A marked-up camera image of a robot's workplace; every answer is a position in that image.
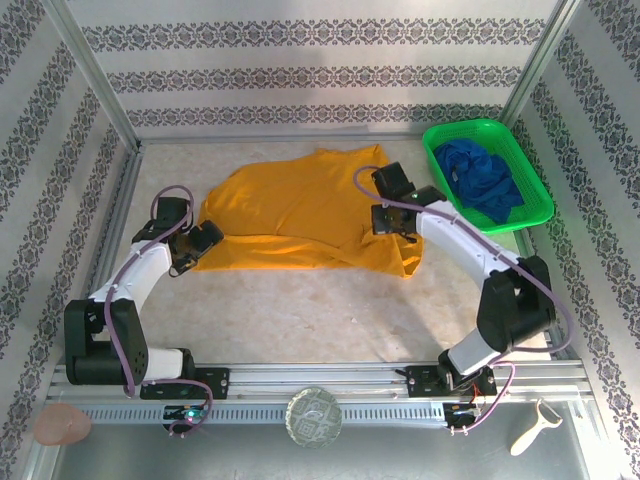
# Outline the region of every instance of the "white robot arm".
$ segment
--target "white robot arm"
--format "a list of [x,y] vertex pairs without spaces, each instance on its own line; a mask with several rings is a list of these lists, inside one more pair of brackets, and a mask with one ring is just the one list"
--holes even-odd
[[541,258],[522,259],[492,242],[437,189],[416,190],[398,163],[377,169],[372,177],[383,199],[419,207],[372,206],[374,233],[396,233],[408,240],[412,234],[420,235],[445,250],[482,291],[476,328],[438,358],[440,380],[449,390],[466,384],[494,359],[555,321],[552,301],[514,270],[515,266],[526,271],[550,289],[549,271]]
[[[186,226],[175,233],[174,227],[189,207],[187,200],[161,197],[156,218],[136,234],[123,266],[134,257],[118,284],[118,273],[84,300],[71,301],[64,313],[65,360],[67,377],[73,384],[126,384],[122,364],[110,340],[99,341],[94,335],[105,329],[104,307],[109,291],[113,292],[109,311],[136,385],[159,379],[191,378],[195,365],[191,353],[180,348],[149,348],[139,314],[149,293],[165,273],[178,276],[197,263],[223,234],[211,222]],[[158,241],[163,233],[168,237]]]

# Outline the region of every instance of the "round glass dish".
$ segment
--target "round glass dish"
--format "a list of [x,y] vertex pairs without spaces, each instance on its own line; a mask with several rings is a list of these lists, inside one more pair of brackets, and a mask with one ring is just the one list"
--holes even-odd
[[289,436],[301,447],[322,448],[338,438],[342,410],[333,395],[319,387],[305,388],[289,402],[285,417]]

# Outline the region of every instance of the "yellow towel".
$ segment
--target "yellow towel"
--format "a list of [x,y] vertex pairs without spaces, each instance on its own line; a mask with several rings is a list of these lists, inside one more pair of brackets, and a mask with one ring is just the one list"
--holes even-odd
[[[374,202],[352,182],[358,167],[388,163],[375,145],[242,167],[202,205],[199,221],[211,220],[225,238],[195,269],[363,267],[410,277],[422,239],[410,244],[398,235],[373,235]],[[375,192],[370,175],[361,181]]]

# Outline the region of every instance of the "beige floor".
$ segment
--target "beige floor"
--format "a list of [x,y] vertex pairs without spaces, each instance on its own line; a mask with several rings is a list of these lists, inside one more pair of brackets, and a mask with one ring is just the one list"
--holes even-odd
[[[199,203],[242,165],[287,160],[316,148],[370,143],[151,145],[133,196],[119,260],[161,188],[184,184]],[[382,142],[409,178],[432,183],[419,141]],[[513,235],[496,238],[516,250]],[[197,362],[279,363],[435,360],[475,325],[480,292],[454,260],[427,245],[410,280],[365,270],[190,272],[164,276],[141,321],[151,346],[188,347]],[[543,346],[541,336],[531,345]],[[540,359],[546,355],[520,355]]]

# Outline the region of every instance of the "green basket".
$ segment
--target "green basket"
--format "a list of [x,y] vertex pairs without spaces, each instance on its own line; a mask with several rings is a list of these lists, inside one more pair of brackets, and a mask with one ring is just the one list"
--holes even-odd
[[[433,151],[443,143],[458,138],[473,140],[489,150],[489,153],[496,153],[507,162],[513,180],[524,200],[524,205],[511,209],[507,223],[499,225],[475,208],[463,207],[460,199],[451,192]],[[431,165],[436,185],[462,216],[484,233],[520,230],[540,225],[553,216],[554,208],[551,196],[542,185],[516,139],[502,123],[489,119],[478,119],[438,125],[426,131],[422,137],[422,144],[427,151],[427,159]]]

